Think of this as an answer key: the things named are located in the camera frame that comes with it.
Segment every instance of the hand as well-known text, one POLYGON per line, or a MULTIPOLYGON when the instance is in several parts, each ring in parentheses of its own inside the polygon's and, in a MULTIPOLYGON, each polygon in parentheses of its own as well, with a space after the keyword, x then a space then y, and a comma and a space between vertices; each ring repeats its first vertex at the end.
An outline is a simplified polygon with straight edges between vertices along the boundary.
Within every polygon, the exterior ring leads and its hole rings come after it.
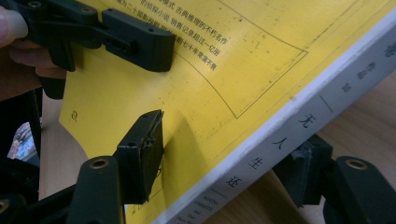
POLYGON ((41 85, 37 75, 66 76, 65 70, 52 63, 46 49, 20 40, 8 46, 14 38, 24 35, 21 31, 24 21, 20 19, 15 13, 0 7, 0 101, 39 88, 41 85))

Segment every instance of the white book spine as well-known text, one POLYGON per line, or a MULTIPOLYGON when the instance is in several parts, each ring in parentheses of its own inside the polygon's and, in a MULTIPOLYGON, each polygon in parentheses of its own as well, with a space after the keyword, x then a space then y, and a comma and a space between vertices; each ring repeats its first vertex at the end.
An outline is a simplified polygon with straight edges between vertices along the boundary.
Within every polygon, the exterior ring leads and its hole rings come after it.
POLYGON ((395 70, 393 9, 154 222, 203 222, 395 70))

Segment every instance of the black clip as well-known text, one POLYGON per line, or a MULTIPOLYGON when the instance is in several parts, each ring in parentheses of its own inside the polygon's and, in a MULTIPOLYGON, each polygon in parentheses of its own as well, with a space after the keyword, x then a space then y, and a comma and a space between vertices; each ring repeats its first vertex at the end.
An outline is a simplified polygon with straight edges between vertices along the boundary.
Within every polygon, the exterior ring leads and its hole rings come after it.
POLYGON ((100 22, 95 8, 74 0, 0 3, 21 13, 29 27, 27 38, 48 48, 53 63, 67 71, 76 70, 70 42, 88 49, 105 45, 107 51, 153 72, 171 67, 175 36, 115 9, 103 11, 100 22))

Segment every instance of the wooden surface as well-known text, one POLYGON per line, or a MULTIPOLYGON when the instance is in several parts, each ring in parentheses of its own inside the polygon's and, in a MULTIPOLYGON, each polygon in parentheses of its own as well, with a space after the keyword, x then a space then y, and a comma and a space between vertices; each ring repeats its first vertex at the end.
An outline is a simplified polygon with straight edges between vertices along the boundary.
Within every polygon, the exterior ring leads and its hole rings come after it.
MULTIPOLYGON (((354 156, 375 165, 396 189, 396 73, 387 77, 318 134, 333 156, 354 156)), ((78 143, 59 124, 62 101, 45 99, 40 198, 77 180, 87 160, 78 143)), ((296 208, 273 172, 228 203, 206 223, 324 223, 322 205, 296 208)))

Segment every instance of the yellow book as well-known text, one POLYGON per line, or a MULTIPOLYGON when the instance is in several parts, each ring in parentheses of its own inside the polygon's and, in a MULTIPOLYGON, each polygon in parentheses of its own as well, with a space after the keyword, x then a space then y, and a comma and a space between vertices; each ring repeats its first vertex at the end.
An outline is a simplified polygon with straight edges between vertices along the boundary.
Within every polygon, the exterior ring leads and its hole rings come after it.
POLYGON ((164 155, 129 223, 199 223, 396 69, 394 0, 83 0, 176 35, 149 72, 74 48, 60 121, 89 158, 161 109, 164 155))

